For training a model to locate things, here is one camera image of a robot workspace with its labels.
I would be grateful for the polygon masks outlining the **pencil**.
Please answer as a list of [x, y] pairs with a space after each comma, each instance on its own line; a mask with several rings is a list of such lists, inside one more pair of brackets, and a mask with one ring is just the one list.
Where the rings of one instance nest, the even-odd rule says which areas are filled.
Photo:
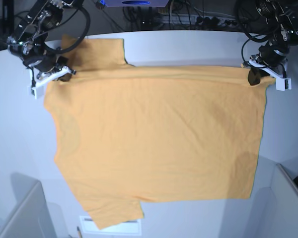
[[81, 234], [80, 228], [77, 226], [76, 229], [77, 229], [78, 237], [79, 238], [82, 238], [82, 234]]

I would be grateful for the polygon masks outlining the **orange yellow T-shirt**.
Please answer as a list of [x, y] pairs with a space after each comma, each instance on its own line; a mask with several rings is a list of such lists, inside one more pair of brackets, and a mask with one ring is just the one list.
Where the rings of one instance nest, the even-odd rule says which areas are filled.
[[135, 67], [121, 39], [65, 53], [76, 74], [48, 84], [54, 161], [104, 229], [141, 219], [141, 202], [248, 199], [266, 106], [266, 76], [224, 66]]

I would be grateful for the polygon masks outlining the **grey partition panel right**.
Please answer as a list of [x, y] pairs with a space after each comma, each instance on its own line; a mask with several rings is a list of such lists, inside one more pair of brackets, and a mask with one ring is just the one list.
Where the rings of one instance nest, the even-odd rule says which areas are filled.
[[255, 194], [243, 237], [298, 238], [298, 188], [282, 165]]

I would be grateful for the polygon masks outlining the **grey partition panel left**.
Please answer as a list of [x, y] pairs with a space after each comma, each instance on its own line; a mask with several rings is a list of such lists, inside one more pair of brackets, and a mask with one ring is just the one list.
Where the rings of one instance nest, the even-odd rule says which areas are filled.
[[42, 184], [35, 180], [0, 226], [0, 238], [56, 238]]

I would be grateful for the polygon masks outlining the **white paper label sheet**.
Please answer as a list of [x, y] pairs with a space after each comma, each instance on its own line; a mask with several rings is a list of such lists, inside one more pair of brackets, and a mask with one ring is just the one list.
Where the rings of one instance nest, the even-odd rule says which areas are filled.
[[132, 220], [113, 225], [104, 229], [99, 229], [95, 222], [89, 216], [79, 217], [82, 231], [93, 235], [111, 235], [111, 236], [141, 236], [141, 220]]

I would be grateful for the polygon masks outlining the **grey partition panel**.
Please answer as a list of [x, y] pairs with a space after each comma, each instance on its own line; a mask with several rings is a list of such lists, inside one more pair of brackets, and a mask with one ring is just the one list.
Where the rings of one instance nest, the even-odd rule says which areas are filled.
[[298, 238], [298, 188], [282, 165], [255, 194], [243, 237]]
[[0, 238], [56, 238], [42, 184], [35, 180], [0, 226]]

